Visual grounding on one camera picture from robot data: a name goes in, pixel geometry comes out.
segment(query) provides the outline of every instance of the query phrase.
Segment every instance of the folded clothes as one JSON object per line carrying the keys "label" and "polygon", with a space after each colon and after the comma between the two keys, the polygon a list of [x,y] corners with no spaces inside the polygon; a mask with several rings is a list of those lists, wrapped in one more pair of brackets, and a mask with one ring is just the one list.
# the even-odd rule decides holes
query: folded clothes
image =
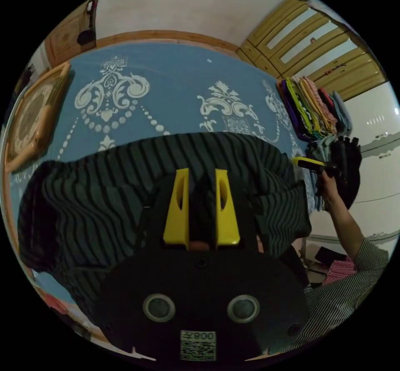
{"label": "folded clothes", "polygon": [[328,274],[323,281],[322,285],[331,284],[336,281],[340,281],[350,275],[357,273],[355,270],[354,263],[349,257],[346,261],[335,260],[329,268]]}

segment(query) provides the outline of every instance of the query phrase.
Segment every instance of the person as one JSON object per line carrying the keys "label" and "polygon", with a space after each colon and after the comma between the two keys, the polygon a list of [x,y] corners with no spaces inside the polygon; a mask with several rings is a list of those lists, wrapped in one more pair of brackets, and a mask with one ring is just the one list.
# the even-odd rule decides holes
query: person
{"label": "person", "polygon": [[294,343],[283,352],[321,338],[349,318],[372,291],[389,262],[388,252],[363,236],[338,194],[335,179],[328,177],[324,171],[318,184],[339,242],[358,272],[305,293],[310,318]]}

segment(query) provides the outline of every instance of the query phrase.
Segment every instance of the wooden trim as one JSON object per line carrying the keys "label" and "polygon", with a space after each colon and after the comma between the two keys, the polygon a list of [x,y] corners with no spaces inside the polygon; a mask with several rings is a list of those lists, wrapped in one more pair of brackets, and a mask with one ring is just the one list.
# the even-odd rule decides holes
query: wooden trim
{"label": "wooden trim", "polygon": [[223,41],[218,38],[197,34],[195,32],[173,31],[173,30],[143,30],[143,31],[123,32],[121,34],[111,35],[110,37],[100,38],[96,40],[96,46],[100,48],[100,47],[120,44],[127,41],[135,41],[143,39],[177,39],[177,40],[193,41],[219,47],[226,50],[231,50],[233,52],[237,52],[237,50],[239,49],[237,45]]}

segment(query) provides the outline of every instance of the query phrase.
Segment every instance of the sticker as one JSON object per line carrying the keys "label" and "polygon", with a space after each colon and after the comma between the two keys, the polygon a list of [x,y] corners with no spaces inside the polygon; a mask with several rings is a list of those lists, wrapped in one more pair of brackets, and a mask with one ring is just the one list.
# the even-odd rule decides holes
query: sticker
{"label": "sticker", "polygon": [[180,359],[187,361],[215,361],[217,337],[212,331],[181,331]]}

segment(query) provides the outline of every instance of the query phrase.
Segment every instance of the white damask pattern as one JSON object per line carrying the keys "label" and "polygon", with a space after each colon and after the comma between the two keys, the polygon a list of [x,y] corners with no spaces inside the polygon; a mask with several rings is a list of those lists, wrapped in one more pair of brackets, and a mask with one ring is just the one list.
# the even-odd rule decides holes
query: white damask pattern
{"label": "white damask pattern", "polygon": [[125,124],[138,104],[137,98],[150,90],[149,82],[139,75],[122,75],[127,66],[126,59],[115,56],[102,64],[103,77],[83,87],[75,98],[75,108],[82,109],[81,117],[85,125],[95,132],[105,134],[99,151],[114,140],[108,135],[112,129]]}
{"label": "white damask pattern", "polygon": [[68,146],[68,141],[71,139],[72,134],[74,133],[76,123],[78,122],[79,117],[76,117],[75,122],[73,123],[70,133],[66,136],[65,141],[62,143],[62,148],[58,151],[57,160],[60,160],[61,155],[64,153],[64,149]]}
{"label": "white damask pattern", "polygon": [[[295,137],[290,133],[290,140],[292,142],[292,157],[303,156],[306,157],[305,153],[299,148]],[[307,194],[307,207],[308,214],[312,213],[315,209],[315,194],[313,189],[313,182],[311,180],[310,171],[302,168],[305,190]]]}
{"label": "white damask pattern", "polygon": [[142,109],[145,117],[147,117],[147,119],[149,120],[150,124],[155,128],[158,133],[163,135],[171,135],[169,131],[165,130],[164,125],[159,124],[159,122],[155,120],[154,117],[143,106],[140,106],[140,108]]}
{"label": "white damask pattern", "polygon": [[[266,142],[276,143],[279,140],[280,134],[279,123],[288,130],[292,128],[292,124],[283,103],[277,98],[272,88],[265,81],[263,81],[263,84],[267,91],[265,101],[276,115],[276,135],[274,139],[265,136],[265,128],[260,124],[252,105],[242,103],[239,94],[234,90],[230,90],[229,87],[221,81],[218,81],[214,86],[208,88],[212,91],[212,97],[205,99],[201,95],[197,96],[197,98],[202,101],[200,113],[204,118],[204,122],[200,123],[200,127],[204,127],[208,132],[213,132],[214,125],[217,124],[217,121],[211,118],[210,115],[213,115],[215,111],[221,111],[222,119],[226,127],[224,131],[255,135]],[[253,118],[252,127],[248,122],[250,117]]]}

